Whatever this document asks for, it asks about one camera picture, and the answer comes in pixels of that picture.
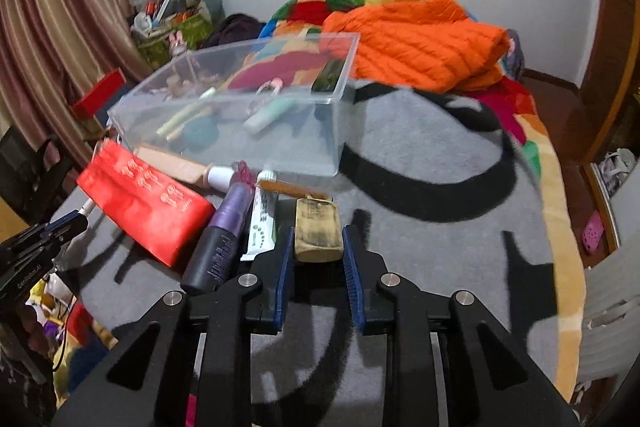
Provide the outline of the purple black spray bottle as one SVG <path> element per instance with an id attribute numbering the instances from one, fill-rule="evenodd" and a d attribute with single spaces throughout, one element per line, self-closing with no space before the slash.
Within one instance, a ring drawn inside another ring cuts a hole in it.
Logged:
<path id="1" fill-rule="evenodd" d="M 227 280 L 253 199 L 250 185 L 236 182 L 229 187 L 183 273 L 180 285 L 188 295 L 211 293 Z"/>

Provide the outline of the white toothpaste tube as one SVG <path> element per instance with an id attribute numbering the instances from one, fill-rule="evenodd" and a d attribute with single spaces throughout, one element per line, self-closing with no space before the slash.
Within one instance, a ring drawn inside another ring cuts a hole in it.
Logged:
<path id="1" fill-rule="evenodd" d="M 276 245 L 276 210 L 278 195 L 256 186 L 246 251 L 242 262 L 252 262 L 258 255 L 272 251 Z"/>

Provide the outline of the white pen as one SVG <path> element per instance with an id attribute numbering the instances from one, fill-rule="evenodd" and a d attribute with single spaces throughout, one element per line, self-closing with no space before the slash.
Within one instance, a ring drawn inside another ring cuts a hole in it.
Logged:
<path id="1" fill-rule="evenodd" d="M 70 247 L 70 244 L 74 239 L 76 239 L 76 237 L 81 236 L 81 234 L 84 234 L 85 231 L 88 230 L 89 215 L 94 207 L 96 207 L 96 203 L 93 202 L 91 198 L 88 198 L 85 201 L 85 204 L 82 205 L 78 210 L 76 210 L 70 216 L 70 219 L 66 221 L 65 229 L 61 232 L 61 235 L 58 238 L 62 242 L 62 245 L 60 252 L 53 260 L 54 271 L 62 270 L 64 265 L 63 257 L 68 247 Z"/>

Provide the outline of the red foil pouch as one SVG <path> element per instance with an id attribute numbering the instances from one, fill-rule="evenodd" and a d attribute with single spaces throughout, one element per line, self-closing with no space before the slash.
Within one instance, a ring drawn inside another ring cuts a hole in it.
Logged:
<path id="1" fill-rule="evenodd" d="M 111 139 L 102 142 L 77 184 L 115 225 L 178 273 L 215 213 L 203 196 Z"/>

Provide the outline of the beige cream tube white cap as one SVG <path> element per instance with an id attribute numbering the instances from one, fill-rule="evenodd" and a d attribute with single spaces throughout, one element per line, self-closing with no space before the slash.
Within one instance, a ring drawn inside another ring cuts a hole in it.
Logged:
<path id="1" fill-rule="evenodd" d="M 228 191 L 234 176 L 234 169 L 231 167 L 203 165 L 149 144 L 137 146 L 134 156 L 183 184 L 210 188 L 221 193 Z"/>

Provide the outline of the light green slim tube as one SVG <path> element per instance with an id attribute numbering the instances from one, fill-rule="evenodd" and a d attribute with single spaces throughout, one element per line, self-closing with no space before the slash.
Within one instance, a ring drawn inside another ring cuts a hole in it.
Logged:
<path id="1" fill-rule="evenodd" d="M 202 109 L 206 109 L 209 99 L 216 94 L 215 88 L 209 88 L 204 91 L 198 99 L 182 109 L 178 110 L 175 115 L 172 115 L 168 121 L 164 122 L 158 129 L 156 134 L 160 138 L 166 138 L 171 132 L 174 132 L 180 124 L 184 124 L 190 117 L 201 112 Z"/>

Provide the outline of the mint green tube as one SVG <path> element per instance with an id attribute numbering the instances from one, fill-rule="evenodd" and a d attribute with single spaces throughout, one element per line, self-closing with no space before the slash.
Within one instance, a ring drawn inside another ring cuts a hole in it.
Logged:
<path id="1" fill-rule="evenodd" d="M 243 128 L 250 134 L 258 134 L 266 130 L 270 124 L 280 119 L 295 105 L 292 98 L 275 98 L 252 116 L 248 117 Z"/>

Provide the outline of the green spray bottle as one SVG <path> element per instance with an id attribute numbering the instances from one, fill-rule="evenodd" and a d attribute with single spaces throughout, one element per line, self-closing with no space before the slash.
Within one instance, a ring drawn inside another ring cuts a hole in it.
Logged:
<path id="1" fill-rule="evenodd" d="M 332 93 L 340 80 L 345 61 L 341 58 L 332 58 L 323 66 L 317 78 L 311 83 L 311 91 L 314 93 Z"/>

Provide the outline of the red flat box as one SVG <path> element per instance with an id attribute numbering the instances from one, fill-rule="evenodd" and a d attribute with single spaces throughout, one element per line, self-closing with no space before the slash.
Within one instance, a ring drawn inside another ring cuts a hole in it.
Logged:
<path id="1" fill-rule="evenodd" d="M 116 68 L 102 77 L 85 96 L 70 106 L 70 111 L 79 120 L 94 117 L 125 86 L 126 77 L 120 68 Z"/>

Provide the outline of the grey black blanket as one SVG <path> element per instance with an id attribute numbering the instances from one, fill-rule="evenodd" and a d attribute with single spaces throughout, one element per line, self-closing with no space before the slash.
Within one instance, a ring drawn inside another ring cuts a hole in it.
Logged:
<path id="1" fill-rule="evenodd" d="M 102 211 L 66 282 L 127 336 L 56 412 L 58 426 L 571 426 L 527 339 L 556 329 L 537 175 L 475 98 L 363 83 L 337 121 L 293 115 L 295 153 L 329 124 L 333 178 L 282 198 L 276 243 L 240 258 L 252 194 L 221 202 L 114 141 L 78 178 Z M 302 202 L 328 249 L 302 254 Z"/>

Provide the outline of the pink croc shoe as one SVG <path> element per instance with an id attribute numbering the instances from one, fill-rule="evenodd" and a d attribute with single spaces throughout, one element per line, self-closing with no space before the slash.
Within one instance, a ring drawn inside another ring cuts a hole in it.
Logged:
<path id="1" fill-rule="evenodd" d="M 594 254 L 604 235 L 604 224 L 598 210 L 594 210 L 582 230 L 582 246 L 588 254 Z"/>

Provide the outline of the clear plastic storage bin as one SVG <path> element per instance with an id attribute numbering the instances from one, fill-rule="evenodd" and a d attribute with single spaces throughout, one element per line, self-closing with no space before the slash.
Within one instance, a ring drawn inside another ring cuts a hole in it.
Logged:
<path id="1" fill-rule="evenodd" d="M 258 170 L 302 176 L 335 176 L 347 127 L 348 82 L 359 37 L 356 34 L 286 35 L 246 40 L 174 58 L 116 102 L 108 118 L 122 144 L 133 150 L 155 145 L 201 164 L 245 161 Z M 345 61 L 332 93 L 314 93 L 311 83 L 332 58 Z M 190 117 L 166 138 L 157 129 L 207 89 L 216 94 L 206 109 Z M 248 117 L 275 98 L 295 105 L 258 133 L 243 128 Z M 184 126 L 212 116 L 218 140 L 206 150 L 183 150 Z"/>

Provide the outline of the striped brown curtain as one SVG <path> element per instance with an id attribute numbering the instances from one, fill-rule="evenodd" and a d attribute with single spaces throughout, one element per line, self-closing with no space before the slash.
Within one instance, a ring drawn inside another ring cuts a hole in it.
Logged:
<path id="1" fill-rule="evenodd" d="M 130 0 L 1 0 L 1 120 L 29 144 L 50 134 L 78 166 L 91 153 L 72 105 L 108 72 L 151 72 L 129 29 Z"/>

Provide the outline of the pink rabbit toy figure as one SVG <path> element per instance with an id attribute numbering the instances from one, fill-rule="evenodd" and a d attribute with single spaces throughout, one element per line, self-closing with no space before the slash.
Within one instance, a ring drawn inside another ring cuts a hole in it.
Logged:
<path id="1" fill-rule="evenodd" d="M 188 45 L 186 44 L 186 40 L 183 38 L 183 33 L 181 30 L 177 30 L 168 36 L 168 50 L 169 55 L 172 58 L 176 58 L 183 53 L 186 53 L 188 50 Z"/>

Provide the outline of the green bag of clutter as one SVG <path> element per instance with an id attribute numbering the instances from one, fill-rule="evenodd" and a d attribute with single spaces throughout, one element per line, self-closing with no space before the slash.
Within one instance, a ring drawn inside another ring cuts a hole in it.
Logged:
<path id="1" fill-rule="evenodd" d="M 132 21 L 131 37 L 143 60 L 159 69 L 172 60 L 168 36 L 181 30 L 188 50 L 210 36 L 214 24 L 202 0 L 149 0 Z"/>

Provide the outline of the white sneakers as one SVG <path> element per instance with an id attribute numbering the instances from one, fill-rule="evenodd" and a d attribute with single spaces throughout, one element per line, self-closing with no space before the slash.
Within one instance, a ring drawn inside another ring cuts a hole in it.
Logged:
<path id="1" fill-rule="evenodd" d="M 605 154 L 598 164 L 598 171 L 608 196 L 613 196 L 625 183 L 634 170 L 634 165 L 636 165 L 636 156 L 628 148 L 618 148 L 614 152 Z"/>

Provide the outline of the dark purple clothes pile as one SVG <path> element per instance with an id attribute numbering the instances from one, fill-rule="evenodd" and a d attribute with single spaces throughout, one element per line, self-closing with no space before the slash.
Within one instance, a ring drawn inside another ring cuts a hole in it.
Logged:
<path id="1" fill-rule="evenodd" d="M 200 49 L 212 48 L 213 46 L 224 46 L 245 40 L 257 39 L 266 24 L 254 16 L 244 13 L 229 15 L 222 20 L 210 36 L 208 36 L 198 47 Z"/>

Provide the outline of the orange puffer jacket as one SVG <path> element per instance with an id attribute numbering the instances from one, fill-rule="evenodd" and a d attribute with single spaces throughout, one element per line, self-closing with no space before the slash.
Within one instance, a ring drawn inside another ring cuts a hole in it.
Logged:
<path id="1" fill-rule="evenodd" d="M 401 1 L 335 12 L 325 34 L 357 34 L 354 74 L 433 93 L 484 90 L 502 74 L 505 29 L 476 22 L 454 0 Z"/>

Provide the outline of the colourful patchwork quilt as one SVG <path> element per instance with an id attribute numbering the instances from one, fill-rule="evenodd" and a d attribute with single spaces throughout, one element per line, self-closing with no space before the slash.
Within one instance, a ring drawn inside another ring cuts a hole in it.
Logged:
<path id="1" fill-rule="evenodd" d="M 585 282 L 560 164 L 508 33 L 454 0 L 291 0 L 256 42 L 186 54 L 118 106 L 130 146 L 317 187 L 390 267 L 466 288 L 562 397 Z"/>

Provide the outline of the wooden door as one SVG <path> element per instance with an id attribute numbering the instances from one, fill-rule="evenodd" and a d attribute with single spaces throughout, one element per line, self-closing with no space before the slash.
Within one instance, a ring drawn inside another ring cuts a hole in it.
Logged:
<path id="1" fill-rule="evenodd" d="M 583 164 L 627 145 L 638 68 L 639 0 L 600 0 L 587 72 L 579 88 L 587 125 Z"/>

